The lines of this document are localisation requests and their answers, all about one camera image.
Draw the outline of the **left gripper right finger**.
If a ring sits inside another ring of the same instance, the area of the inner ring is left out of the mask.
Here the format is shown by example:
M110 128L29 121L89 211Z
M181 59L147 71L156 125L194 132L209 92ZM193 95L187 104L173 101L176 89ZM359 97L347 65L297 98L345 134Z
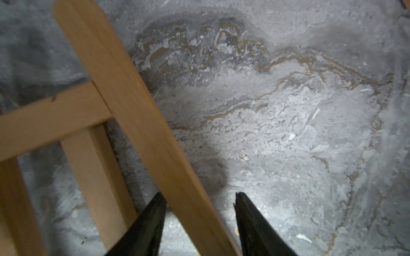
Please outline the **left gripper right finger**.
M236 193L234 209L244 256L296 255L245 193Z

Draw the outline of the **wooden easel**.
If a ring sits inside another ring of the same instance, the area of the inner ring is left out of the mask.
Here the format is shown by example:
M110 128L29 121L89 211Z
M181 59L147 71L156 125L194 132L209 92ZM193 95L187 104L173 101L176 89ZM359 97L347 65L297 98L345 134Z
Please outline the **wooden easel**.
M55 1L53 14L91 82L2 116L1 160L114 118L197 251L240 255L102 8L95 1Z

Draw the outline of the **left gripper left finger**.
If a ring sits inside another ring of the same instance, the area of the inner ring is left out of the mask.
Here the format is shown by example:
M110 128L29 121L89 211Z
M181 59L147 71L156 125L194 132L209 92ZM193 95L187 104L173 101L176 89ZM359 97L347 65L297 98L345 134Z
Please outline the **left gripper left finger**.
M157 256L162 238L166 200L158 192L106 256Z

